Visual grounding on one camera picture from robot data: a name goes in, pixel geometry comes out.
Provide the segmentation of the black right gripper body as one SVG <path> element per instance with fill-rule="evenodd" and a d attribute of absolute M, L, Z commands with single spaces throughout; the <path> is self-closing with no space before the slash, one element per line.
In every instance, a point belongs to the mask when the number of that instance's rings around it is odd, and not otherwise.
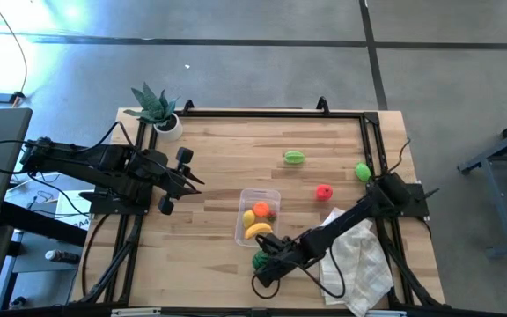
<path fill-rule="evenodd" d="M 276 266 L 272 269 L 259 267 L 256 270 L 256 277 L 264 287 L 269 287 L 296 268 L 309 269 L 313 265 L 313 259 L 304 252 L 299 243 L 290 238 L 281 240 L 275 235 L 257 235 L 256 242 L 260 248 L 272 246 L 276 249 L 276 253 L 268 255 L 267 259 L 267 262 L 275 261 Z"/>

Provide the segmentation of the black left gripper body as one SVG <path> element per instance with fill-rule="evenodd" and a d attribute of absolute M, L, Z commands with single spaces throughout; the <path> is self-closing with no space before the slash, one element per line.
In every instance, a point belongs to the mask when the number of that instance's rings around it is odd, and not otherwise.
<path fill-rule="evenodd" d="M 165 169 L 166 179 L 161 181 L 160 187 L 165 191 L 165 194 L 160 198 L 158 208 L 164 215 L 171 215 L 173 213 L 173 199 L 179 200 L 182 196 L 180 195 L 177 186 L 185 186 L 188 188 L 194 187 L 185 177 L 185 170 L 190 168 L 187 164 L 193 157 L 193 151 L 185 147 L 180 147 L 176 154 L 178 165 L 175 169 Z"/>

